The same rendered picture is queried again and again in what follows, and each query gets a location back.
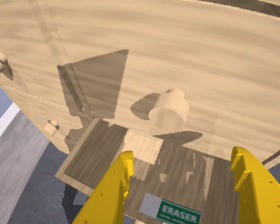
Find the wooden chest of drawers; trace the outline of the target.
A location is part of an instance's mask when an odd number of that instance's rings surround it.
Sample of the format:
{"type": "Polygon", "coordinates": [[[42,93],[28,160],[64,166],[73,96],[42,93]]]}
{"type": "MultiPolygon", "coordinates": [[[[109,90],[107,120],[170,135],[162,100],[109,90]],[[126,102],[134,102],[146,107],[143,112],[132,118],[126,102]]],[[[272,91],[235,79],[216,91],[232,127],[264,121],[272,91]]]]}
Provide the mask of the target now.
{"type": "MultiPolygon", "coordinates": [[[[55,43],[55,46],[56,46],[56,48],[58,50],[58,53],[59,53],[59,55],[61,57],[61,60],[62,60],[62,62],[64,64],[64,66],[65,66],[65,69],[66,69],[66,71],[67,71],[67,73],[68,73],[68,75],[70,77],[70,80],[71,80],[71,82],[72,82],[72,84],[73,84],[73,86],[74,86],[74,88],[76,90],[76,93],[77,93],[77,95],[78,95],[78,97],[79,97],[79,99],[80,99],[80,101],[81,101],[81,103],[83,105],[83,108],[81,109],[81,111],[78,111],[78,112],[87,114],[90,122],[92,122],[94,120],[94,118],[96,117],[96,118],[99,118],[99,119],[102,119],[102,120],[105,120],[105,121],[108,121],[108,122],[111,122],[111,123],[114,123],[114,124],[117,124],[117,125],[129,128],[129,129],[132,129],[132,130],[135,130],[135,131],[138,131],[138,132],[141,132],[141,133],[144,133],[144,134],[147,134],[147,135],[150,135],[150,136],[153,136],[153,137],[156,137],[156,138],[168,141],[168,142],[172,142],[172,143],[175,143],[175,144],[178,144],[178,145],[181,145],[181,146],[193,149],[193,150],[197,150],[197,151],[209,154],[209,155],[213,155],[213,156],[216,156],[216,157],[219,157],[219,158],[231,161],[231,157],[228,157],[228,156],[225,156],[225,155],[222,155],[222,154],[218,154],[218,153],[215,153],[215,152],[212,152],[212,151],[200,148],[200,147],[196,147],[196,146],[193,146],[193,145],[190,145],[190,144],[187,144],[187,143],[184,143],[184,142],[181,142],[181,141],[178,141],[178,140],[175,140],[175,139],[172,139],[172,138],[169,138],[169,137],[166,137],[166,136],[163,136],[163,135],[160,135],[160,134],[157,134],[157,133],[154,133],[154,132],[151,132],[151,131],[148,131],[148,130],[145,130],[145,129],[142,129],[142,128],[139,128],[139,127],[136,127],[136,126],[133,126],[133,125],[130,125],[130,124],[127,124],[127,123],[124,123],[124,122],[121,122],[121,121],[118,121],[118,120],[115,120],[115,119],[112,119],[112,118],[109,118],[109,117],[106,117],[106,116],[103,116],[103,115],[100,115],[100,114],[97,114],[97,113],[94,113],[94,112],[91,112],[91,110],[90,110],[90,108],[88,106],[88,103],[87,103],[87,101],[85,99],[85,96],[84,96],[84,94],[82,92],[82,89],[81,89],[81,87],[79,85],[79,82],[77,80],[77,77],[76,77],[76,75],[74,73],[74,70],[72,68],[70,60],[69,60],[68,55],[66,53],[66,50],[64,48],[64,45],[62,43],[61,37],[60,37],[59,32],[57,30],[57,27],[56,27],[56,24],[54,22],[52,13],[50,11],[48,2],[47,2],[47,0],[37,0],[37,2],[39,4],[39,7],[40,7],[41,12],[43,14],[43,17],[44,17],[45,22],[47,24],[47,27],[48,27],[48,29],[50,31],[52,39],[53,39],[53,41],[55,43]]],[[[8,87],[13,88],[13,89],[16,89],[16,90],[19,90],[21,92],[27,93],[27,94],[30,94],[30,93],[22,91],[20,89],[14,88],[12,86],[9,86],[9,85],[6,85],[6,84],[0,82],[0,87],[4,90],[4,92],[19,107],[19,109],[31,120],[31,122],[48,138],[48,136],[40,129],[41,126],[37,125],[31,119],[31,117],[22,109],[22,107],[15,101],[15,99],[9,94],[9,92],[4,88],[3,85],[8,86],[8,87]]],[[[30,94],[30,95],[33,95],[33,94],[30,94]]],[[[41,98],[41,97],[36,96],[36,95],[33,95],[33,96],[41,98]]],[[[44,98],[41,98],[41,99],[44,99],[44,98]]],[[[44,99],[44,100],[47,100],[47,99],[44,99]]],[[[52,102],[50,100],[47,100],[47,101],[52,102]]],[[[55,103],[55,102],[52,102],[52,103],[55,103]]],[[[58,103],[55,103],[55,104],[58,104],[58,103]]],[[[58,105],[61,105],[61,104],[58,104],[58,105]]],[[[63,106],[63,105],[61,105],[61,106],[63,106]]],[[[280,163],[280,150],[277,151],[275,154],[273,154],[272,156],[270,156],[269,158],[267,158],[266,160],[264,160],[261,163],[263,164],[263,166],[267,170],[270,169],[271,167],[277,165],[278,163],[280,163]]]]}

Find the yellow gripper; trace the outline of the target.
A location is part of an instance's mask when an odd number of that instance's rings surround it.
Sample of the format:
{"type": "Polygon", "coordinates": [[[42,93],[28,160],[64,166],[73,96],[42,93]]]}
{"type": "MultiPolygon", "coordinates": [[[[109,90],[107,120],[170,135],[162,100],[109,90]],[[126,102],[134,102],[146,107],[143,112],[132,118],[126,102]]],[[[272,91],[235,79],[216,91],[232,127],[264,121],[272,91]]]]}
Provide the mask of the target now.
{"type": "MultiPolygon", "coordinates": [[[[280,224],[280,184],[248,150],[231,154],[234,190],[239,191],[239,224],[280,224]]],[[[123,151],[109,167],[72,224],[124,224],[133,151],[123,151]]]]}

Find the white eraser with green sleeve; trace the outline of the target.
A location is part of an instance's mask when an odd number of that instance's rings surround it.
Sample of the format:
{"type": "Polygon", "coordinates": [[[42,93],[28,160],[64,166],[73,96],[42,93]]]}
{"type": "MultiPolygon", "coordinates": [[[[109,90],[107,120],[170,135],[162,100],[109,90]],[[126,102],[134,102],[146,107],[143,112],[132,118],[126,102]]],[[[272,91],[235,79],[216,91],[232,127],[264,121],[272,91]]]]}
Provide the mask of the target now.
{"type": "Polygon", "coordinates": [[[199,224],[201,212],[145,193],[139,212],[167,224],[199,224]]]}

